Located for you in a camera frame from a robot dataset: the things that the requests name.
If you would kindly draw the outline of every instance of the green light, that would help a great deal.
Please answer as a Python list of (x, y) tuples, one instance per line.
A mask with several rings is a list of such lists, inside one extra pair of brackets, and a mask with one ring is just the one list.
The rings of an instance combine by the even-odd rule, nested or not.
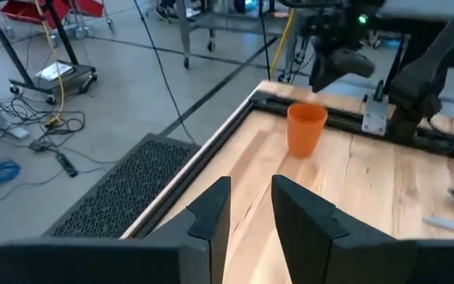
[(366, 15), (359, 16), (359, 23), (360, 24), (365, 24), (366, 22), (367, 22), (367, 16)]

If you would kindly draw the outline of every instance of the metal clamp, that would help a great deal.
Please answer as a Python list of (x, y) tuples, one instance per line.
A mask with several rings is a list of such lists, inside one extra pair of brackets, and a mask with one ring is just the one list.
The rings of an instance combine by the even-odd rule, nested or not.
[(380, 81), (376, 92), (367, 96), (366, 110), (362, 120), (362, 131), (383, 136), (386, 132), (388, 115), (388, 96), (383, 95), (383, 81)]

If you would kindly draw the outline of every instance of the caster wheel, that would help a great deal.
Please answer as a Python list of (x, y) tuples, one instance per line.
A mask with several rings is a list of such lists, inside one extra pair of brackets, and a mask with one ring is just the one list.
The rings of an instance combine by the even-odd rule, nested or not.
[(55, 95), (48, 95), (47, 100), (45, 100), (45, 103), (48, 103), (51, 106), (55, 106), (55, 103), (57, 100), (55, 99)]
[(214, 42), (209, 42), (207, 46), (208, 51), (213, 52), (214, 48), (215, 48)]
[(20, 89), (17, 86), (9, 86), (9, 92), (11, 92), (14, 95), (20, 95)]
[(85, 39), (87, 37), (88, 31), (83, 28), (78, 28), (75, 33), (76, 39)]
[(115, 23), (111, 19), (106, 20), (106, 23), (108, 24), (108, 28), (110, 28), (112, 32), (115, 32)]
[(5, 35), (9, 39), (15, 39), (15, 31), (13, 30), (12, 27), (5, 28)]
[(52, 42), (52, 47), (57, 48), (59, 46), (59, 39), (56, 35), (51, 35), (50, 41)]
[(380, 45), (381, 45), (381, 40), (378, 39), (373, 43), (372, 48), (378, 49)]
[(280, 76), (277, 77), (277, 81), (280, 82), (280, 83), (283, 83), (284, 79), (285, 79), (285, 74), (284, 73), (282, 73)]

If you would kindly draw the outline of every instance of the table frame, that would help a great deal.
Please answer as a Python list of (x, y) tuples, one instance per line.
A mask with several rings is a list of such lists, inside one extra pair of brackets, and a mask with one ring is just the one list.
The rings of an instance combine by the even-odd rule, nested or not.
[[(256, 90), (249, 95), (195, 156), (192, 157), (182, 171), (175, 176), (168, 186), (162, 190), (161, 194), (145, 209), (141, 216), (124, 232), (121, 238), (131, 237), (136, 234), (139, 237), (148, 235), (181, 197), (182, 193), (202, 173), (209, 161), (222, 149), (253, 110), (286, 117), (288, 107), (296, 102), (299, 102), (299, 100), (284, 98), (261, 90)], [(332, 129), (454, 158), (454, 152), (449, 150), (448, 145), (442, 147), (442, 144), (436, 143), (437, 139), (443, 139), (443, 134), (436, 130), (418, 127), (417, 135), (411, 139), (400, 139), (389, 133), (386, 133), (384, 136), (376, 136), (362, 131), (362, 114), (331, 107), (327, 107), (326, 109), (329, 112), (326, 126)], [(454, 134), (446, 133), (446, 139), (454, 139)]]

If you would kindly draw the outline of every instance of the metal bracket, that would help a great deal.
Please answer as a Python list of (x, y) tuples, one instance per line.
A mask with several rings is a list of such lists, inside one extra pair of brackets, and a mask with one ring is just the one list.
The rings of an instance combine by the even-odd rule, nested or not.
[(388, 115), (388, 96), (376, 100), (376, 95), (368, 95), (366, 110), (362, 120), (362, 131), (383, 136), (386, 132)]

